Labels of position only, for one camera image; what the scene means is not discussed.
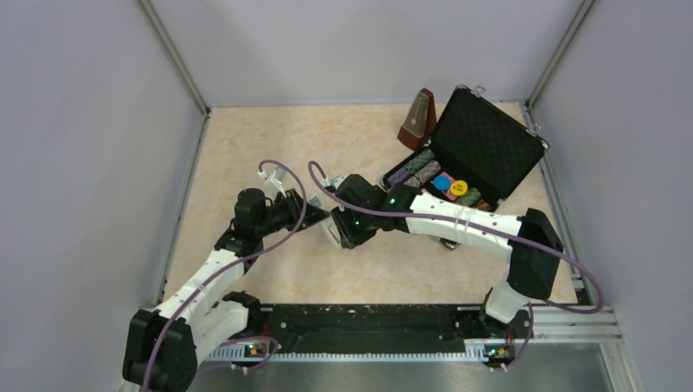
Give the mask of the white remote control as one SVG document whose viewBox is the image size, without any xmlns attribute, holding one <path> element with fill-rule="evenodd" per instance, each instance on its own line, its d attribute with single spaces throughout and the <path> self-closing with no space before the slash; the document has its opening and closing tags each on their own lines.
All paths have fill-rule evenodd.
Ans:
<svg viewBox="0 0 693 392">
<path fill-rule="evenodd" d="M 334 218 L 328 214 L 325 220 L 320 222 L 326 238 L 338 249 L 342 249 L 342 234 Z"/>
</svg>

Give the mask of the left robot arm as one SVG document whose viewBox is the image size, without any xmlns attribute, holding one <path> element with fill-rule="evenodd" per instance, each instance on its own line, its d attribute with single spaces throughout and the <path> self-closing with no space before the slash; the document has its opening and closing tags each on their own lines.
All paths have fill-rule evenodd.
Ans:
<svg viewBox="0 0 693 392">
<path fill-rule="evenodd" d="M 263 239 L 286 229 L 296 233 L 329 217 L 295 190 L 269 200 L 261 189 L 241 191 L 230 226 L 207 260 L 168 300 L 132 317 L 123 357 L 123 378 L 151 391 L 185 391 L 199 365 L 233 336 L 252 337 L 262 327 L 259 301 L 224 293 L 269 250 Z"/>
</svg>

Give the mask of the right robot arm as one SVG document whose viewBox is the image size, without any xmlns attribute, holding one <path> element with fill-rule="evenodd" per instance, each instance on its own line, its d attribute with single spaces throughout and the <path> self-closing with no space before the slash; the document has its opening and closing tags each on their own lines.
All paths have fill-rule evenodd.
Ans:
<svg viewBox="0 0 693 392">
<path fill-rule="evenodd" d="M 358 174 L 338 178 L 328 191 L 339 200 L 331 216 L 343 248 L 358 247 L 379 230 L 397 230 L 467 245 L 506 261 L 503 282 L 490 289 L 479 314 L 481 330 L 489 336 L 502 336 L 525 304 L 552 294 L 563 245 L 540 210 L 499 215 L 409 185 L 384 190 Z"/>
</svg>

